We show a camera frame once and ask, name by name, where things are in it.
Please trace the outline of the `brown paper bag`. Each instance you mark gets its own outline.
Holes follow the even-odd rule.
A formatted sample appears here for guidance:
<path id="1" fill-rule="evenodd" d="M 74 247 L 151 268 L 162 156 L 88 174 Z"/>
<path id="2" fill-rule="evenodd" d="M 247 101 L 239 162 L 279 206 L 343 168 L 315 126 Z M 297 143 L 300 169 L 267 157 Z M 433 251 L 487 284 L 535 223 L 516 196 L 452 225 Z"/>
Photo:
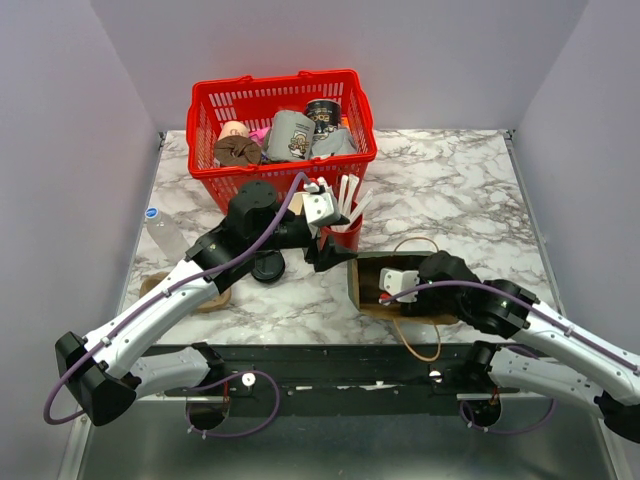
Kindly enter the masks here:
<path id="1" fill-rule="evenodd" d="M 400 250 L 400 247 L 404 244 L 418 241 L 429 242 L 431 250 L 427 252 Z M 435 362 L 442 354 L 442 338 L 439 327 L 454 325 L 458 320 L 446 314 L 407 316 L 401 310 L 404 303 L 395 303 L 391 306 L 381 305 L 378 300 L 383 290 L 379 288 L 379 276 L 381 270 L 387 266 L 392 269 L 408 267 L 410 270 L 414 270 L 425 256 L 439 250 L 440 248 L 434 240 L 424 236 L 414 236 L 400 241 L 392 251 L 363 252 L 355 260 L 350 260 L 347 263 L 348 296 L 355 308 L 360 313 L 371 318 L 391 322 L 394 325 L 397 336 L 408 352 L 418 360 L 426 363 Z M 436 335 L 435 353 L 431 356 L 426 356 L 416 351 L 404 335 L 401 328 L 402 323 L 432 326 Z"/>

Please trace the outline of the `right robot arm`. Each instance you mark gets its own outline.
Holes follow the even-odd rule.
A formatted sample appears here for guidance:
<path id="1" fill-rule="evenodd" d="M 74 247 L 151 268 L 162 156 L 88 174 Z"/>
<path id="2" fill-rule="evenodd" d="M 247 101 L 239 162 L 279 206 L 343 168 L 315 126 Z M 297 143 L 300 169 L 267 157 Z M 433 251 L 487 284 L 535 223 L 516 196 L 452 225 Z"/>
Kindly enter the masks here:
<path id="1" fill-rule="evenodd" d="M 508 280 L 480 280 L 459 258 L 439 251 L 418 268 L 387 274 L 385 290 L 419 315 L 443 312 L 487 334 L 540 353 L 477 344 L 460 367 L 469 390 L 525 390 L 582 407 L 617 435 L 639 440 L 639 357 L 570 321 Z"/>

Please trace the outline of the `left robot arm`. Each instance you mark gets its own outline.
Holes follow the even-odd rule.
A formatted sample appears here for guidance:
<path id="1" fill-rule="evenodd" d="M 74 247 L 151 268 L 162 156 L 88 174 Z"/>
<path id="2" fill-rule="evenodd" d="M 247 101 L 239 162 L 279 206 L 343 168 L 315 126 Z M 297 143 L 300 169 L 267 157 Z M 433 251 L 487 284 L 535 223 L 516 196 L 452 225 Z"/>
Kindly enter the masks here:
<path id="1" fill-rule="evenodd" d="M 285 198 L 267 181 L 241 186 L 220 224 L 199 237 L 173 270 L 116 318 L 84 336 L 68 332 L 55 344 L 59 380 L 49 393 L 43 417 L 56 395 L 67 389 L 95 426 L 117 419 L 137 400 L 184 388 L 201 395 L 222 384 L 222 360 L 205 345 L 169 354 L 148 349 L 198 306 L 227 292 L 273 251 L 300 249 L 315 271 L 355 258 L 354 251 L 323 239 L 325 227 L 344 225 L 331 189 L 299 173 Z"/>

